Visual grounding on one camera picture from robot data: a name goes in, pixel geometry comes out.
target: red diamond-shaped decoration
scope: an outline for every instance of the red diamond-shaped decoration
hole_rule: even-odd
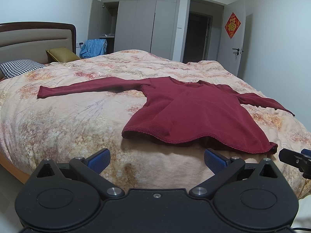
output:
[[[238,30],[241,22],[238,20],[236,15],[232,12],[228,22],[225,25],[225,29],[230,37],[230,39],[234,36],[236,31]]]

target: wooden bed frame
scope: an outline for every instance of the wooden bed frame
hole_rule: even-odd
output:
[[[31,59],[47,64],[51,60],[45,50],[57,47],[67,47],[76,53],[74,25],[51,22],[0,24],[0,64],[19,59]],[[0,164],[22,183],[30,176],[10,163],[2,153]]]

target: dark doorway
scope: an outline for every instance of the dark doorway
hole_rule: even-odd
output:
[[[209,18],[189,13],[183,63],[199,62],[206,56]]]

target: yellow pillow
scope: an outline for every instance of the yellow pillow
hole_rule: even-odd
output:
[[[46,52],[55,60],[56,62],[70,62],[79,60],[80,58],[75,55],[72,51],[70,51],[66,47],[54,48],[46,50]]]

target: open door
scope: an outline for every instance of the open door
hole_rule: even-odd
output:
[[[103,33],[110,33],[112,16],[104,3],[98,0],[92,0],[89,30],[87,39],[96,39]]]
[[[225,5],[217,61],[235,76],[241,61],[245,18],[245,0]]]

